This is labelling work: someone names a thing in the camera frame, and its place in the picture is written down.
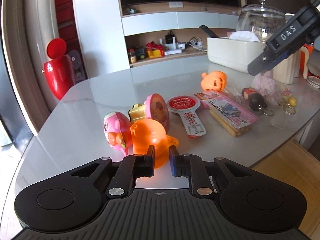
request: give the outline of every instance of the white table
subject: white table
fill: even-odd
[[[249,74],[213,64],[206,56],[201,56],[127,69],[89,79],[71,88],[24,154],[9,191],[3,219],[6,209],[12,214],[14,196],[33,183],[103,156],[111,157],[112,161],[122,160],[123,154],[112,150],[104,137],[106,114],[113,111],[127,114],[135,103],[142,103],[153,93],[161,94],[166,100],[193,95],[201,91],[201,73],[215,70],[225,72],[228,82],[238,91],[249,87],[253,79]],[[250,132],[238,138],[231,137],[205,109],[198,109],[197,113],[207,130],[206,135],[189,139],[180,117],[175,114],[170,114],[168,134],[179,140],[180,154],[199,155],[204,161],[223,156],[250,166],[295,136],[320,109],[320,93],[309,87],[303,78],[297,78],[288,87],[298,101],[297,113],[287,115],[282,109],[276,109],[274,116],[261,116]],[[154,177],[137,179],[136,187],[186,188],[188,180],[173,178],[167,163],[155,170]],[[5,240],[4,233],[0,238]]]

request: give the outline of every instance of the cabinet drawer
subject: cabinet drawer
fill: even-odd
[[[177,12],[178,28],[199,28],[206,25],[209,28],[219,28],[219,14],[209,12]]]
[[[122,18],[124,36],[178,29],[175,12],[132,15]]]
[[[219,14],[220,28],[235,29],[237,28],[238,15]]]

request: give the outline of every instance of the barcode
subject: barcode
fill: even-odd
[[[199,133],[203,133],[203,127],[200,124],[192,124],[188,126],[188,130],[190,134],[199,134]]]

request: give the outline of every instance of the orange pumpkin toy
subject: orange pumpkin toy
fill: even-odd
[[[227,75],[221,71],[213,71],[209,74],[202,73],[201,88],[203,91],[221,91],[227,85]]]

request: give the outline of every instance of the pink bird toy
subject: pink bird toy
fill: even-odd
[[[128,155],[128,149],[132,146],[132,137],[130,132],[131,122],[120,112],[111,112],[104,118],[104,135],[111,148],[122,151],[125,156]]]

